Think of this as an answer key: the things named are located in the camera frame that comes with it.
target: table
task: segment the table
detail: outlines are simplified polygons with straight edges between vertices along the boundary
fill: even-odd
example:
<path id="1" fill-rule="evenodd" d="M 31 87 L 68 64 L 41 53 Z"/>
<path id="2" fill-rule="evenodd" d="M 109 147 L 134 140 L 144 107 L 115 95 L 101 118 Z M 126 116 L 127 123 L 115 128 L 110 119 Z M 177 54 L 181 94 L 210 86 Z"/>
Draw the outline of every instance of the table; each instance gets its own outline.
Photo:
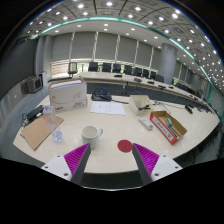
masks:
<path id="1" fill-rule="evenodd" d="M 114 75 L 117 75 L 117 73 L 108 73 L 108 72 L 79 72 L 77 74 L 74 75 L 74 78 L 76 77 L 82 77 L 87 83 L 91 83 L 91 82 L 97 82 L 97 83 L 110 83 L 110 84 L 127 84 L 128 85 L 136 85 L 136 82 L 134 81 L 134 78 L 138 78 L 141 79 L 141 87 L 144 88 L 148 88 L 148 89 L 153 89 L 153 90 L 158 90 L 158 91 L 163 91 L 165 93 L 170 93 L 170 94 L 174 94 L 176 96 L 181 96 L 184 97 L 186 99 L 192 100 L 195 102 L 195 100 L 193 99 L 194 97 L 197 99 L 197 103 L 203 105 L 203 106 L 207 106 L 210 109 L 212 109 L 207 103 L 205 103 L 202 99 L 198 98 L 197 96 L 194 96 L 182 89 L 179 89 L 173 85 L 168 85 L 165 83 L 161 83 L 161 82 L 157 82 L 157 81 L 153 81 L 154 84 L 149 84 L 147 83 L 148 81 L 150 81 L 149 79 L 146 78 L 142 78 L 142 77 L 136 77 L 136 76 L 132 76 L 132 75 L 122 75 L 122 78 L 116 78 L 114 77 Z M 159 87 L 159 85 L 165 86 L 166 89 L 161 90 L 161 88 Z"/>
<path id="2" fill-rule="evenodd" d="M 129 109 L 128 104 L 123 104 L 126 116 L 95 114 L 90 113 L 91 95 L 88 94 L 87 97 L 88 106 L 86 108 L 57 115 L 64 119 L 64 122 L 60 125 L 64 135 L 62 142 L 54 142 L 52 135 L 50 135 L 34 151 L 26 140 L 20 136 L 21 131 L 19 130 L 13 144 L 27 155 L 47 163 L 55 155 L 64 155 L 83 145 L 81 131 L 85 126 L 101 127 L 104 133 L 100 137 L 99 146 L 91 150 L 84 172 L 94 174 L 122 173 L 138 170 L 138 167 L 132 152 L 123 153 L 118 149 L 117 144 L 120 140 L 129 140 L 159 155 L 165 154 L 174 159 L 197 146 L 219 123 L 215 114 L 199 112 L 196 108 L 193 109 L 193 114 L 190 114 L 186 109 L 179 109 L 184 108 L 183 105 L 167 103 L 179 107 L 166 105 L 171 115 L 187 129 L 183 138 L 171 145 L 155 126 L 151 131 L 146 129 L 139 122 L 139 117 Z M 129 97 L 112 96 L 112 98 L 121 102 L 129 102 Z M 49 102 L 48 96 L 39 105 L 46 102 Z M 156 105 L 154 110 L 166 109 L 163 106 Z"/>

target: white mug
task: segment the white mug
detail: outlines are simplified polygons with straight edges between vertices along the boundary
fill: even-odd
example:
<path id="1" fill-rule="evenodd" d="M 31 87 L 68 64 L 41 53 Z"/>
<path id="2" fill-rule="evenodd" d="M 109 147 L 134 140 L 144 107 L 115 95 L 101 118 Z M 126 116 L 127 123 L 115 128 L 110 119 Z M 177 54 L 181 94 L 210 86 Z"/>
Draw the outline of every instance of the white mug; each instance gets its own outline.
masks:
<path id="1" fill-rule="evenodd" d="M 86 126 L 82 129 L 83 144 L 90 143 L 90 148 L 96 148 L 99 143 L 99 137 L 103 134 L 102 128 L 95 128 L 94 126 Z"/>

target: ceiling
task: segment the ceiling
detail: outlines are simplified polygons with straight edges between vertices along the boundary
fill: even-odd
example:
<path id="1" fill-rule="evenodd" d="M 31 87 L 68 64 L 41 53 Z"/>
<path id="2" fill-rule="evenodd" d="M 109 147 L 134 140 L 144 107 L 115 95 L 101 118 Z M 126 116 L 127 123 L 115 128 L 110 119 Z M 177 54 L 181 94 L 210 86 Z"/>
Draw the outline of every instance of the ceiling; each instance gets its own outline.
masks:
<path id="1" fill-rule="evenodd" d="M 109 17 L 125 19 L 136 22 L 136 24 L 107 21 L 107 31 L 104 31 L 106 28 L 104 26 L 105 21 L 80 21 L 77 23 L 79 19 L 102 16 L 108 19 Z M 140 41 L 147 40 L 146 43 L 154 47 L 161 46 L 162 43 L 170 43 L 177 47 L 168 39 L 170 37 L 184 47 L 203 66 L 207 75 L 211 77 L 214 86 L 224 94 L 223 64 L 218 55 L 214 53 L 215 49 L 205 37 L 206 34 L 183 13 L 176 12 L 173 7 L 164 2 L 159 0 L 65 0 L 43 12 L 34 21 L 30 21 L 32 24 L 27 25 L 21 37 L 40 35 L 46 29 L 57 24 L 63 25 L 62 23 L 69 21 L 74 21 L 74 23 L 57 27 L 44 33 L 44 35 L 59 35 L 77 31 L 109 32 L 123 36 L 129 33 L 128 37 Z M 198 70 L 200 69 L 199 65 L 197 63 L 193 65 L 194 60 L 181 48 L 177 47 L 177 49 L 179 60 L 186 63 L 186 66 L 190 67 L 196 74 L 205 78 L 206 75 L 203 74 L 202 70 Z"/>

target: office chair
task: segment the office chair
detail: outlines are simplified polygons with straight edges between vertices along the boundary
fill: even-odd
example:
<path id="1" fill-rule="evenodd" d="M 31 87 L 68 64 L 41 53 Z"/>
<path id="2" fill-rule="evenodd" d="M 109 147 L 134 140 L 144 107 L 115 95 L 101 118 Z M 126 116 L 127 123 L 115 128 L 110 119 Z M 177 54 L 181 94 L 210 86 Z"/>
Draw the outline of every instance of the office chair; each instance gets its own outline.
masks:
<path id="1" fill-rule="evenodd" d="M 73 77 L 73 75 L 76 74 L 77 72 L 78 72 L 77 63 L 76 62 L 70 62 L 68 64 L 69 77 L 70 77 L 70 75 L 71 75 L 71 77 Z"/>
<path id="2" fill-rule="evenodd" d="M 141 77 L 142 76 L 142 69 L 138 68 L 138 67 L 135 67 L 134 76 Z"/>
<path id="3" fill-rule="evenodd" d="M 111 63 L 103 63 L 102 72 L 111 72 Z"/>
<path id="4" fill-rule="evenodd" d="M 120 64 L 113 64 L 113 73 L 121 73 L 121 65 Z"/>
<path id="5" fill-rule="evenodd" d="M 90 62 L 88 72 L 99 72 L 98 62 Z"/>
<path id="6" fill-rule="evenodd" d="M 155 80 L 156 72 L 151 71 L 150 79 Z"/>
<path id="7" fill-rule="evenodd" d="M 132 75 L 132 67 L 130 65 L 125 65 L 124 66 L 124 74 Z"/>
<path id="8" fill-rule="evenodd" d="M 149 78 L 149 70 L 143 69 L 142 76 L 148 79 Z"/>
<path id="9" fill-rule="evenodd" d="M 161 75 L 156 75 L 156 77 L 155 77 L 155 81 L 163 82 L 163 83 L 164 83 L 164 77 L 161 76 Z"/>

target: cardboard box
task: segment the cardboard box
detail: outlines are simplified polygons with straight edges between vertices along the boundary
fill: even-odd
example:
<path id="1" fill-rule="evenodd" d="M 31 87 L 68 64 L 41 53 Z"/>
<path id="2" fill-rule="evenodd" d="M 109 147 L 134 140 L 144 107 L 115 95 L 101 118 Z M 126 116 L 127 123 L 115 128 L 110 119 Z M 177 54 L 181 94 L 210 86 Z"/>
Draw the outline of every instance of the cardboard box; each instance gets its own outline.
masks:
<path id="1" fill-rule="evenodd" d="M 81 83 L 71 84 L 78 80 Z M 48 87 L 48 92 L 50 104 L 55 108 L 56 113 L 87 107 L 87 84 L 81 78 L 52 82 Z"/>
<path id="2" fill-rule="evenodd" d="M 150 114 L 154 110 L 153 102 L 149 99 L 147 95 L 130 95 L 128 107 L 132 112 L 139 116 L 144 114 Z M 138 110 L 146 105 L 149 105 L 150 110 Z"/>
<path id="3" fill-rule="evenodd" d="M 167 127 L 165 119 L 170 118 L 173 125 L 172 128 L 180 135 L 176 136 L 170 131 Z M 150 120 L 153 124 L 162 132 L 162 134 L 166 137 L 166 139 L 173 145 L 176 141 L 181 139 L 183 135 L 187 132 L 187 130 L 179 123 L 175 118 L 173 118 L 166 111 L 154 111 L 150 115 Z"/>

